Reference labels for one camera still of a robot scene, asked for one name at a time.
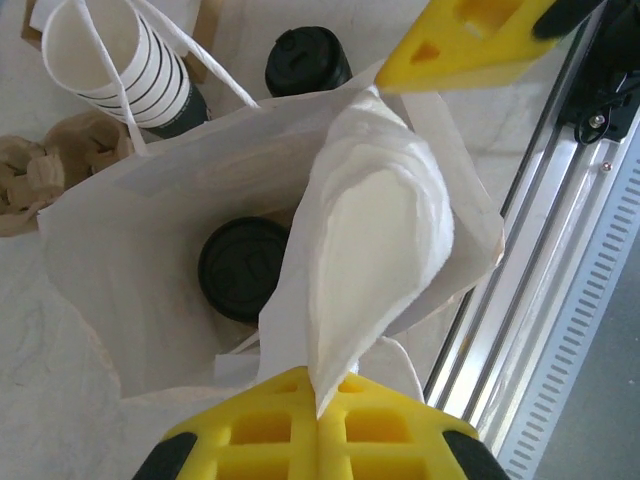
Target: white cup with black stripes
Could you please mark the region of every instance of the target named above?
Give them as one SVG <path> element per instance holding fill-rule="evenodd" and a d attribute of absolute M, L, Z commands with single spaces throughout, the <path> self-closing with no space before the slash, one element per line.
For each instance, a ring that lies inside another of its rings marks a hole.
<path fill-rule="evenodd" d="M 162 138 L 207 121 L 207 106 L 182 59 L 129 0 L 85 0 L 90 21 L 124 85 L 136 124 Z M 47 20 L 42 56 L 51 78 L 96 108 L 125 121 L 109 73 L 78 2 L 60 4 Z"/>

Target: yellow foam pad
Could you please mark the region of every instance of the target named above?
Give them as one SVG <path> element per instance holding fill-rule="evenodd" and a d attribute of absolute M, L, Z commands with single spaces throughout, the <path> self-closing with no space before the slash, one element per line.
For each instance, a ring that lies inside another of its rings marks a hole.
<path fill-rule="evenodd" d="M 176 426 L 197 441 L 177 480 L 466 479 L 442 433 L 467 423 L 357 375 L 316 420 L 307 369 L 285 372 Z"/>
<path fill-rule="evenodd" d="M 376 85 L 390 93 L 513 83 L 556 43 L 532 35 L 555 0 L 431 0 Z"/>

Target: bag handle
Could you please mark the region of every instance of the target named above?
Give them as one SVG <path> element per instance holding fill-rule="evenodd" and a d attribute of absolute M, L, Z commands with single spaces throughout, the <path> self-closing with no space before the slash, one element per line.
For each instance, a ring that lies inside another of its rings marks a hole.
<path fill-rule="evenodd" d="M 126 88 L 120 79 L 118 70 L 111 60 L 111 56 L 107 51 L 100 35 L 93 23 L 89 7 L 86 0 L 72 0 L 75 3 L 76 8 L 82 18 L 84 24 L 89 29 L 91 40 L 96 48 L 102 64 L 107 70 L 109 79 L 116 87 L 116 95 L 122 107 L 124 113 L 125 123 L 129 128 L 129 135 L 131 135 L 131 141 L 133 147 L 138 155 L 151 156 L 149 148 L 142 138 L 140 128 L 135 121 L 133 113 L 131 112 L 131 106 L 129 105 L 129 99 L 127 98 Z M 227 72 L 222 65 L 220 65 L 204 48 L 198 45 L 191 37 L 184 33 L 177 25 L 175 25 L 165 14 L 150 5 L 146 0 L 123 0 L 126 1 L 131 8 L 136 10 L 136 6 L 140 7 L 140 10 L 146 12 L 146 14 L 153 18 L 162 28 L 164 33 L 173 37 L 179 44 L 184 46 L 189 52 L 191 52 L 202 64 L 215 75 L 221 82 L 227 85 L 237 96 L 244 102 L 245 105 L 251 108 L 259 109 L 260 106 L 256 103 L 251 95 L 235 81 L 235 79 Z"/>

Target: paper bag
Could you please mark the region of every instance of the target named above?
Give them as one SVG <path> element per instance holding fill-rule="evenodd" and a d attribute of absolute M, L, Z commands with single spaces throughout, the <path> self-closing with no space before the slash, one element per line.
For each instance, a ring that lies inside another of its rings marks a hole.
<path fill-rule="evenodd" d="M 211 232 L 236 217 L 285 212 L 291 218 L 329 126 L 377 71 L 372 67 L 331 92 L 270 99 L 255 108 L 222 67 L 163 21 L 253 108 L 146 146 L 120 93 L 139 153 L 69 190 L 39 216 L 50 279 L 95 330 L 125 397 L 211 383 L 216 354 L 255 337 L 207 304 L 197 282 L 200 249 Z M 106 66 L 117 81 L 113 65 Z M 503 247 L 502 220 L 442 100 L 431 95 L 406 103 L 388 99 L 435 154 L 456 236 L 451 258 L 391 324 L 390 334 L 454 301 L 494 268 Z M 296 248 L 288 245 L 287 251 Z M 288 311 L 286 305 L 271 307 L 281 315 Z M 268 352 L 261 361 L 264 378 L 306 361 L 303 327 L 289 320 L 287 331 L 261 324 L 263 356 Z"/>

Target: marble surface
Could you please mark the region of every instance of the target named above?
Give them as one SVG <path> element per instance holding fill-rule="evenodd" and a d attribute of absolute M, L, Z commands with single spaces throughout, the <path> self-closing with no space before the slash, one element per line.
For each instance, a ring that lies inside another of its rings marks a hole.
<path fill-rule="evenodd" d="M 304 24 L 332 29 L 354 72 L 388 54 L 422 0 L 227 2 L 214 54 L 256 98 L 280 33 Z M 19 38 L 23 0 L 0 0 L 0 135 L 37 140 L 86 105 L 46 77 L 38 52 Z M 478 174 L 500 205 L 562 61 L 553 52 L 517 85 L 444 94 Z M 215 115 L 238 102 L 210 79 Z M 452 309 L 399 335 L 424 381 Z M 218 392 L 182 388 L 121 400 L 92 333 L 49 284 L 37 234 L 0 239 L 0 478 L 127 479 L 171 425 L 215 404 Z"/>

